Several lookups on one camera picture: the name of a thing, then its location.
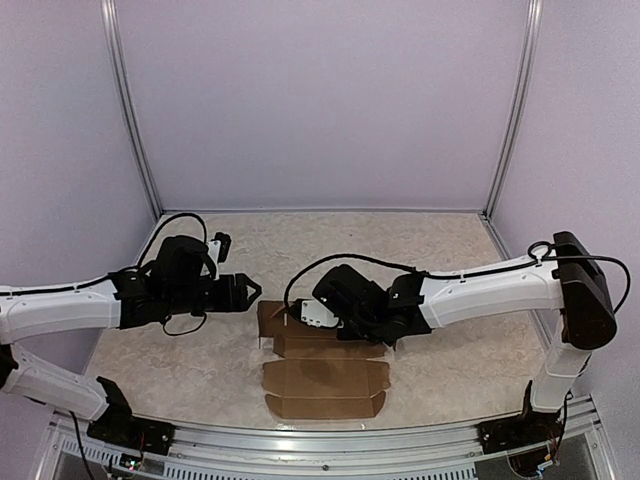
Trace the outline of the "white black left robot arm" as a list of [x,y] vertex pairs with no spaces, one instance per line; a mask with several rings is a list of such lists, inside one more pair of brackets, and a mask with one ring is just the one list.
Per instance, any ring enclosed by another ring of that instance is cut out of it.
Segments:
[[92,379],[20,347],[22,340],[86,329],[127,330],[166,324],[176,315],[205,320],[210,313],[244,313],[262,293],[244,273],[222,274],[226,235],[209,242],[178,235],[156,257],[100,278],[1,293],[1,390],[73,412],[95,422],[121,445],[140,434],[137,418],[111,380]]

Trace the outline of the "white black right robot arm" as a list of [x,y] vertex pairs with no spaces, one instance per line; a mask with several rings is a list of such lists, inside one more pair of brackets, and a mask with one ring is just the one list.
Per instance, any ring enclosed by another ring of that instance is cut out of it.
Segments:
[[400,266],[400,276],[388,288],[343,263],[321,278],[311,299],[302,301],[300,320],[391,346],[406,336],[476,318],[558,313],[555,337],[526,396],[528,408],[511,423],[512,436],[531,444],[549,429],[550,414],[563,406],[592,352],[617,333],[600,261],[563,231],[550,242],[534,243],[523,257],[485,267],[431,273]]

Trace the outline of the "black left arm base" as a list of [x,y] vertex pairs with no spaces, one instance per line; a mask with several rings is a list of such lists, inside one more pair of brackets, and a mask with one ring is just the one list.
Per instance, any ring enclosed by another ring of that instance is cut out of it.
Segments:
[[175,426],[171,423],[138,417],[114,381],[98,377],[106,394],[107,408],[97,420],[89,422],[87,435],[112,445],[139,452],[167,456]]

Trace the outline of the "right aluminium frame post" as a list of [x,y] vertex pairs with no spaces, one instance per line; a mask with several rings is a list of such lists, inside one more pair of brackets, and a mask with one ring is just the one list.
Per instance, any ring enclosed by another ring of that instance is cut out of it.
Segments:
[[496,169],[494,171],[487,200],[483,208],[483,215],[488,223],[493,221],[497,211],[498,203],[504,189],[508,170],[513,158],[513,152],[517,143],[521,121],[526,109],[526,101],[534,69],[535,55],[542,22],[543,5],[544,2],[542,0],[530,0],[527,2],[528,10],[523,43],[518,63],[514,92],[507,118],[507,125],[499,150]]

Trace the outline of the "aluminium front rail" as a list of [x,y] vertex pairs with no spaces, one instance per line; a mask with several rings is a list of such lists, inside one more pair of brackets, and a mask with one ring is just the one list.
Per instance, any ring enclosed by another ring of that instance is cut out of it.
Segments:
[[550,441],[486,452],[478,422],[373,430],[249,429],[178,422],[166,454],[147,453],[127,470],[130,448],[77,436],[56,412],[32,479],[515,479],[515,460],[554,456],[535,479],[619,476],[593,400],[568,403],[559,448]]

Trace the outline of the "aluminium frame post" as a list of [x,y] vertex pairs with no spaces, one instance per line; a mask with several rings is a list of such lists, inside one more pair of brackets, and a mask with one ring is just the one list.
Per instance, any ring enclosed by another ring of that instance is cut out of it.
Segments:
[[147,159],[139,121],[128,79],[124,45],[120,34],[117,2],[102,0],[100,2],[104,33],[118,104],[121,110],[126,137],[131,147],[134,165],[138,172],[144,197],[152,217],[158,220],[163,214],[163,207],[158,189]]
[[528,10],[523,43],[518,63],[514,92],[507,118],[507,125],[499,150],[496,169],[494,171],[487,200],[483,208],[483,215],[488,223],[493,221],[497,211],[498,203],[504,189],[508,170],[513,158],[513,152],[517,143],[521,121],[526,109],[526,101],[534,69],[535,55],[542,22],[543,5],[544,2],[542,0],[530,0],[527,2]]

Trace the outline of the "brown cardboard box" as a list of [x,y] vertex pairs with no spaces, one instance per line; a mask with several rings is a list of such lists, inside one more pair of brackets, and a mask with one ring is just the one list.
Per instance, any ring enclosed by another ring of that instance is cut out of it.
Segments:
[[357,420],[376,417],[391,386],[384,344],[341,341],[334,330],[288,317],[284,304],[262,300],[258,336],[277,356],[263,364],[269,411],[286,420]]

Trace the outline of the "left aluminium frame post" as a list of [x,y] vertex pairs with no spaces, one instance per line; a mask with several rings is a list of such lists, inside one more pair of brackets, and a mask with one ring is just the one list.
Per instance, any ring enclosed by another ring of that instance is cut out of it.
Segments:
[[139,121],[128,79],[124,45],[120,34],[117,2],[102,0],[100,2],[104,33],[118,104],[121,110],[126,137],[131,147],[134,165],[138,172],[144,197],[152,217],[158,220],[163,214],[163,207],[158,189],[147,159]]

